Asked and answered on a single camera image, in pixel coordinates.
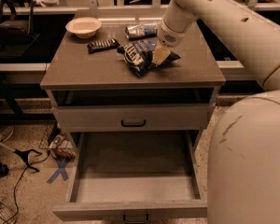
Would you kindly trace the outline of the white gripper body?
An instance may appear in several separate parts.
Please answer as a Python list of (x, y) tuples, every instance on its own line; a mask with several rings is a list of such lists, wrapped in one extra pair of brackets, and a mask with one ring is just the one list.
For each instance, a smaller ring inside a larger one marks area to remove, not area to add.
[(168, 28), (164, 20), (161, 20), (158, 26), (157, 38), (158, 40), (167, 47), (178, 46), (183, 38), (184, 33), (178, 33)]

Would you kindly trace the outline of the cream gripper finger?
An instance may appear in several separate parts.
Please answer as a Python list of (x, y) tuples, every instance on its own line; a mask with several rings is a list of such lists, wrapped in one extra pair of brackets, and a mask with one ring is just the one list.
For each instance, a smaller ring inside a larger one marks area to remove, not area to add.
[(169, 56), (169, 54), (170, 49), (166, 45), (158, 41), (153, 51), (152, 62), (159, 66)]

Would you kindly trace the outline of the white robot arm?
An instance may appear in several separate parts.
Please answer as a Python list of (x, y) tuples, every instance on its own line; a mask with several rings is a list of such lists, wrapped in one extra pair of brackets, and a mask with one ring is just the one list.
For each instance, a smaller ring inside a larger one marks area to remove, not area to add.
[(221, 116), (208, 154), (208, 224), (280, 224), (280, 25), (234, 0), (171, 0), (157, 49), (202, 20), (262, 87)]

